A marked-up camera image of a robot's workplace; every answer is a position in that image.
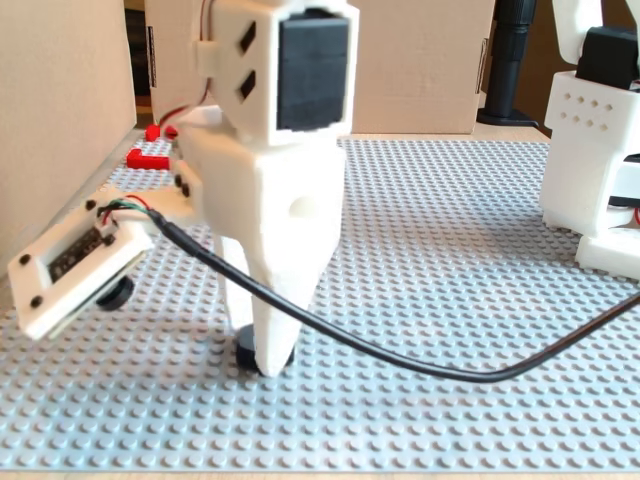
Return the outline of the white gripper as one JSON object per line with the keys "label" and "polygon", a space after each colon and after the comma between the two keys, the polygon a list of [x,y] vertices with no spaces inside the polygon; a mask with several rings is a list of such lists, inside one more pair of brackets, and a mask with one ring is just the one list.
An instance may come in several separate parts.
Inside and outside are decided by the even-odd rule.
{"label": "white gripper", "polygon": [[[227,127],[183,124],[178,140],[184,160],[202,183],[202,216],[222,235],[214,236],[214,253],[308,308],[340,238],[346,152],[337,139],[320,135],[267,147],[243,142]],[[274,261],[249,257],[247,264],[237,240],[247,249],[289,243],[322,249],[296,251]],[[259,371],[267,377],[279,375],[302,324],[224,275],[218,273],[217,280],[229,330],[253,323]]]}

